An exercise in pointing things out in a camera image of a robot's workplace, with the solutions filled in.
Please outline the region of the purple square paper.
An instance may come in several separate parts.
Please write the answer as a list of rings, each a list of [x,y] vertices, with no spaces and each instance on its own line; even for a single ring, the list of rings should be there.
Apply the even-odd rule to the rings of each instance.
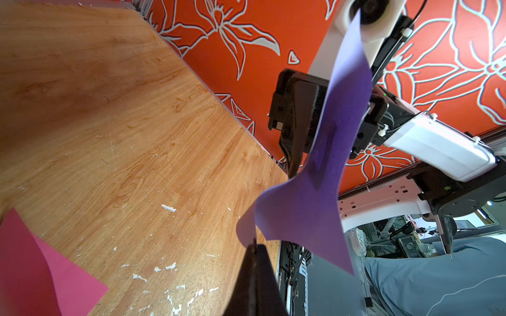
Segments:
[[[260,230],[266,240],[299,244],[353,274],[340,220],[338,190],[357,132],[372,94],[372,73],[357,13],[344,35],[333,65],[316,139],[302,171],[264,191],[239,219],[240,243],[253,243]]]

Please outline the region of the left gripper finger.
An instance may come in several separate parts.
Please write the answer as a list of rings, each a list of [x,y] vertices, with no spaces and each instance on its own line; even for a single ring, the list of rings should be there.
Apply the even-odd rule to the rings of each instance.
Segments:
[[[246,248],[235,287],[223,314],[287,315],[265,245],[251,244]]]

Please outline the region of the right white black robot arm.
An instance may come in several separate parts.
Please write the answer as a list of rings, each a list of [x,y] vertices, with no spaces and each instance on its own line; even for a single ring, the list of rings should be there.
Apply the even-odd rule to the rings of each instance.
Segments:
[[[289,53],[268,127],[280,133],[289,183],[318,174],[337,54],[357,48],[368,83],[357,100],[360,128],[338,140],[333,158],[358,176],[339,193],[336,229],[404,215],[437,223],[446,252],[448,222],[505,189],[505,154],[484,139],[505,126],[504,1],[330,1],[328,33],[308,72]]]

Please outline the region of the magenta square paper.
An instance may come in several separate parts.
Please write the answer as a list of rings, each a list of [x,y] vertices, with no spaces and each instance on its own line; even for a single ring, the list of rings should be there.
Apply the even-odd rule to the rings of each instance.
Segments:
[[[16,209],[1,221],[1,314],[88,315],[108,287],[32,234]]]

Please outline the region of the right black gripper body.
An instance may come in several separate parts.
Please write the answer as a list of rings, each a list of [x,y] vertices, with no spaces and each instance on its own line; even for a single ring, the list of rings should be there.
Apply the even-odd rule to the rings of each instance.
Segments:
[[[280,72],[273,94],[268,128],[279,130],[279,147],[285,161],[282,169],[289,178],[298,173],[303,155],[316,138],[329,81],[292,69]],[[354,159],[370,144],[382,145],[415,111],[388,90],[375,85],[349,157]]]

